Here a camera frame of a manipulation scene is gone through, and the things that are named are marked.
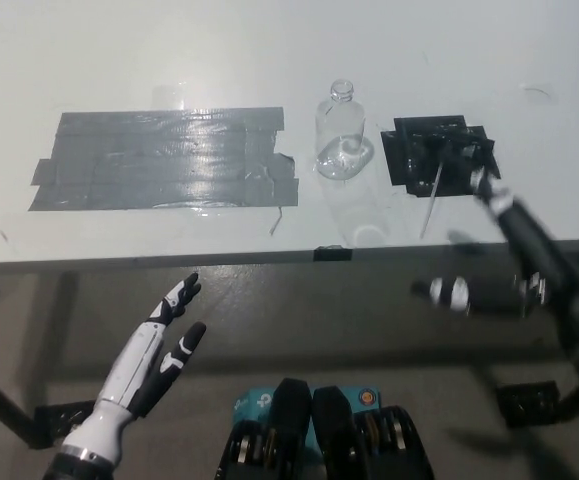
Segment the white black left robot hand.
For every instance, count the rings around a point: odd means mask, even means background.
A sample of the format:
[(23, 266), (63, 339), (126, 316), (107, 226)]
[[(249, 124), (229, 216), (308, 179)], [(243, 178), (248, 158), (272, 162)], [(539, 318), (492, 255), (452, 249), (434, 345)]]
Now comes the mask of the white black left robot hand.
[(167, 328), (199, 293), (198, 278), (192, 273), (177, 283), (135, 329), (105, 380), (98, 405), (113, 404), (135, 418), (145, 417), (167, 393), (206, 332), (206, 325), (196, 322), (172, 350), (160, 353)]

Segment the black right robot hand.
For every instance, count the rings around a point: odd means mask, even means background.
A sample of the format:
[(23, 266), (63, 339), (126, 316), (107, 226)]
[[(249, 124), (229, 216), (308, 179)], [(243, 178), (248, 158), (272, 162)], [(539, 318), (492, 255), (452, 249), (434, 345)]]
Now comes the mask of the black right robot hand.
[(412, 293), (464, 314), (524, 317), (542, 306), (555, 320), (562, 348), (579, 360), (579, 275), (573, 265), (524, 203), (493, 176), (479, 169), (470, 187), (503, 233), (521, 275), (436, 277), (413, 282)]

